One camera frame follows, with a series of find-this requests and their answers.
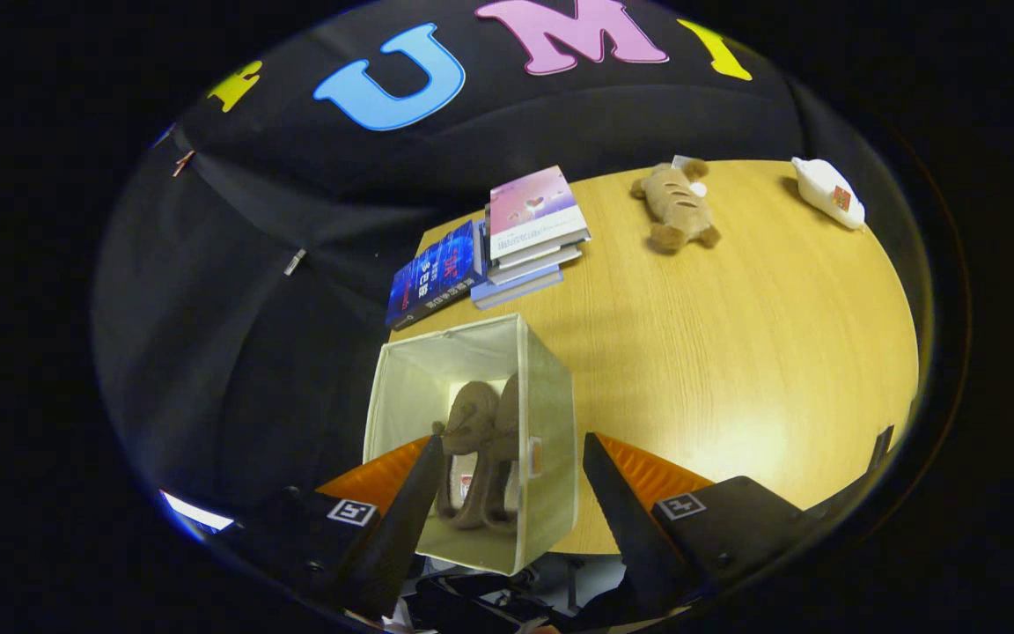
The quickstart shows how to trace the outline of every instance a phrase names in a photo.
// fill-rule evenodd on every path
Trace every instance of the blue book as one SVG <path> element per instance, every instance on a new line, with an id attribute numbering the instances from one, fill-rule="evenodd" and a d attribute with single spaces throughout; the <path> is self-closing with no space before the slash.
<path id="1" fill-rule="evenodd" d="M 492 305 L 499 305 L 515 297 L 524 296 L 563 281 L 563 270 L 558 265 L 547 266 L 546 269 L 534 270 L 526 276 L 516 277 L 507 284 L 492 284 L 484 282 L 472 286 L 472 303 L 480 310 L 487 310 Z"/>
<path id="2" fill-rule="evenodd" d="M 484 220 L 465 222 L 431 244 L 393 277 L 385 325 L 394 331 L 424 320 L 487 278 Z"/>

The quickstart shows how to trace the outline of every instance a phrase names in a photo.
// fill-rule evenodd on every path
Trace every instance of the stack of books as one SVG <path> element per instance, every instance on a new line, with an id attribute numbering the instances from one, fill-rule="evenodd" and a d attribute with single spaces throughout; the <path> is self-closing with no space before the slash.
<path id="1" fill-rule="evenodd" d="M 580 257 L 578 245 L 591 238 L 558 165 L 498 186 L 484 207 L 487 281 L 472 286 L 472 301 L 487 309 L 558 284 L 561 264 Z"/>
<path id="2" fill-rule="evenodd" d="M 431 244 L 393 277 L 385 325 L 407 328 L 469 291 L 488 309 L 563 281 L 561 264 L 591 240 L 558 165 L 491 190 L 483 219 Z"/>

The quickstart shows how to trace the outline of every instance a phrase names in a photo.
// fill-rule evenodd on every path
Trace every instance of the pair of slippers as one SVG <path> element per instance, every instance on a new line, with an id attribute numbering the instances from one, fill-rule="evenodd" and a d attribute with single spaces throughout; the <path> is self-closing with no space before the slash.
<path id="1" fill-rule="evenodd" d="M 440 436 L 445 477 L 437 490 L 440 521 L 458 530 L 487 525 L 498 533 L 515 533 L 517 510 L 507 508 L 511 465 L 518 461 L 518 374 L 511 374 L 503 396 L 491 385 L 472 381 L 456 394 L 448 423 L 434 422 Z M 453 495 L 455 457 L 476 453 L 476 470 L 466 495 Z"/>

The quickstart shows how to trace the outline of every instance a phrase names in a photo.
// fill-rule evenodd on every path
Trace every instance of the plastic container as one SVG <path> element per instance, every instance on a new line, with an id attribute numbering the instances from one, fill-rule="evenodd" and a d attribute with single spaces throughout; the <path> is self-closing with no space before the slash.
<path id="1" fill-rule="evenodd" d="M 363 462 L 431 433 L 447 421 L 467 381 L 502 392 L 519 374 L 518 531 L 458 531 L 430 511 L 417 553 L 474 569 L 515 574 L 574 529 L 578 514 L 574 380 L 518 313 L 382 346 L 374 373 Z"/>

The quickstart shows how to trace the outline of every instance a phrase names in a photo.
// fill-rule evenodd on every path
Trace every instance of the black fabric backdrop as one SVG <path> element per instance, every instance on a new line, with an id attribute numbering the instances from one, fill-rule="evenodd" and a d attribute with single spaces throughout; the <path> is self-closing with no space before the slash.
<path id="1" fill-rule="evenodd" d="M 651 3 L 628 12 L 667 63 L 608 53 L 534 77 L 515 37 L 475 16 L 482 4 L 344 13 L 263 54 L 261 79 L 229 113 L 202 97 L 146 153 L 105 233 L 92 320 L 104 401 L 148 482 L 236 513 L 359 465 L 391 276 L 425 229 L 549 164 L 576 181 L 672 153 L 827 157 L 897 254 L 921 331 L 931 289 L 900 186 L 800 83 L 736 44 L 752 80 L 720 75 L 676 13 Z M 572 0 L 549 5 L 574 12 Z M 445 108 L 374 132 L 313 99 L 356 59 L 390 93 L 422 88 L 414 62 L 378 48 L 426 21 L 466 71 Z M 307 256 L 283 276 L 298 249 Z"/>

